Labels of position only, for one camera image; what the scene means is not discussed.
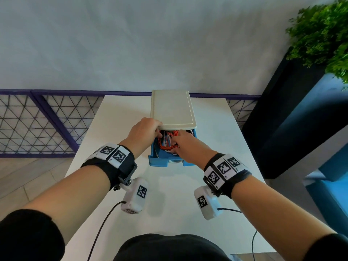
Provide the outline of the person's right hand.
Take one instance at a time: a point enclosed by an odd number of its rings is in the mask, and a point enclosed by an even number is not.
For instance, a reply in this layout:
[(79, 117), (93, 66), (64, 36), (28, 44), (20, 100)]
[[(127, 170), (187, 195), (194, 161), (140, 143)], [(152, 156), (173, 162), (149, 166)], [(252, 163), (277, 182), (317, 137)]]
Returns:
[(218, 153), (187, 131), (183, 137), (183, 143), (180, 144), (180, 149), (182, 151), (179, 156), (183, 160), (198, 166), (203, 171), (211, 158)]

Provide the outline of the person's black shirt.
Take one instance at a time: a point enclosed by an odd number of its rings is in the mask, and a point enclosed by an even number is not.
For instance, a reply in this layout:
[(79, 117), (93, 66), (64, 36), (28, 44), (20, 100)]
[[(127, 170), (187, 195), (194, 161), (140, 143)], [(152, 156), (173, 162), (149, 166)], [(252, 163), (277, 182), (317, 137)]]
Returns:
[[(16, 210), (0, 221), (0, 261), (61, 261), (65, 243), (48, 215)], [(348, 257), (348, 238), (331, 234), (315, 242), (303, 261)], [(190, 234), (144, 234), (120, 247), (113, 261), (231, 261), (214, 243)]]

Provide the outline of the beige plastic drawer cabinet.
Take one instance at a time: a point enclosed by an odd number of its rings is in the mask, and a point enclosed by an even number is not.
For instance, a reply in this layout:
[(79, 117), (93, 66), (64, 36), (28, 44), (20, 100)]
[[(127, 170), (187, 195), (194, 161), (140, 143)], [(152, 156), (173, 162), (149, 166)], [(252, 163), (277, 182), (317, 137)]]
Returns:
[(197, 128), (190, 94), (185, 90), (153, 90), (150, 117), (163, 123), (161, 131)]

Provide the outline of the blue seat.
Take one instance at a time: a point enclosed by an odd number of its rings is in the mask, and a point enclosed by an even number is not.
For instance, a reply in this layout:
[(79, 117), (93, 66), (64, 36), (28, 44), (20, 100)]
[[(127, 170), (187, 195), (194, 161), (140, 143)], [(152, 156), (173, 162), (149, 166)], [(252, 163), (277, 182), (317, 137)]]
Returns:
[(348, 237), (348, 143), (302, 183), (326, 223)]

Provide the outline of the blue plastic drawer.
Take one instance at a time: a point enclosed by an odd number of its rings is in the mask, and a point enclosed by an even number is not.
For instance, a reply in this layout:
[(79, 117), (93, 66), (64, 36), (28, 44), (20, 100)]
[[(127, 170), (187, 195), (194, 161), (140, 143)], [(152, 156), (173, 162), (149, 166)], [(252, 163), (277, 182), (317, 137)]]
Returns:
[(168, 167), (169, 163), (182, 163), (185, 166), (194, 166), (188, 163), (180, 156), (170, 153), (172, 149), (171, 137), (176, 136), (177, 130), (161, 130), (162, 138), (155, 138), (151, 145), (151, 154), (149, 155), (149, 165), (153, 167)]

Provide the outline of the black wristband with marker tags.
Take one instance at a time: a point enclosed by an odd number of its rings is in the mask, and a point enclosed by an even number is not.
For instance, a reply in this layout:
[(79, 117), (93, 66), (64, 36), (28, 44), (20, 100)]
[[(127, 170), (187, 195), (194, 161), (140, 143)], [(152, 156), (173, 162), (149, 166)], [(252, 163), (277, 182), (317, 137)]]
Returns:
[(91, 154), (81, 167), (97, 166), (110, 181), (109, 190), (126, 184), (137, 169), (135, 157), (124, 145), (107, 143)]
[(216, 197), (224, 195), (231, 199), (235, 185), (251, 175), (239, 159), (231, 154), (217, 153), (207, 162), (203, 181)]

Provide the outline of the person's left hand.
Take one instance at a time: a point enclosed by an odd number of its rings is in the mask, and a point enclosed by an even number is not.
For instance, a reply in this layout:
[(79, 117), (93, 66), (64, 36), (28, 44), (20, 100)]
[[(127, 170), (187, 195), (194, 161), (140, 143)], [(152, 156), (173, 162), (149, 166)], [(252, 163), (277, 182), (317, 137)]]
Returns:
[(119, 145), (128, 148), (135, 159), (149, 148), (155, 139), (154, 120), (156, 119), (142, 118), (131, 128), (128, 136), (119, 143)]

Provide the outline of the green leafy plant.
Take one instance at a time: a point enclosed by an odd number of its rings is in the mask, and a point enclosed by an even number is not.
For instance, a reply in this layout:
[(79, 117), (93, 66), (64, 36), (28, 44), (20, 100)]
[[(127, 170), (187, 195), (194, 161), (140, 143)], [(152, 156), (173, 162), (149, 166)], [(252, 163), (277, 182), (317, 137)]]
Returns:
[(348, 0), (302, 8), (289, 22), (286, 59), (307, 68), (324, 66), (325, 73), (348, 84)]

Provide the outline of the person's left forearm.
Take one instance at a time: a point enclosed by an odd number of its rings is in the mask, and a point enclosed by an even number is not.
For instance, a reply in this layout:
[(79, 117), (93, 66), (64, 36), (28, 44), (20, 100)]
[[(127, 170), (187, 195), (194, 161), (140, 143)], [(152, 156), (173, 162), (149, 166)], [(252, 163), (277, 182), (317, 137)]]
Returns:
[(108, 176), (99, 167), (85, 166), (45, 190), (22, 209), (37, 210), (52, 218), (65, 245), (110, 190)]

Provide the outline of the black planter box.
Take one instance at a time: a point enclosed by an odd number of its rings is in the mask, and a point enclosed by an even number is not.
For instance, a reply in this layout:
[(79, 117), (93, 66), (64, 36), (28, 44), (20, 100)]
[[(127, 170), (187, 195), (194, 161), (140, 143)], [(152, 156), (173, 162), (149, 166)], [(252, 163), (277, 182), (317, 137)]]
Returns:
[(280, 62), (242, 134), (264, 179), (275, 179), (348, 125), (348, 83), (307, 68), (299, 59)]

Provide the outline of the person's right forearm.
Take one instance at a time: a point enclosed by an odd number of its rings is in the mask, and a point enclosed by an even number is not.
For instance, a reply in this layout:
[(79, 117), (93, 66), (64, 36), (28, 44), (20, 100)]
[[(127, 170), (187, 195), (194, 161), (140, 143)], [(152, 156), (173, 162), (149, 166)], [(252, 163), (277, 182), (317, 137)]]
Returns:
[(319, 239), (336, 232), (253, 176), (237, 183), (231, 198), (286, 261), (302, 261)]

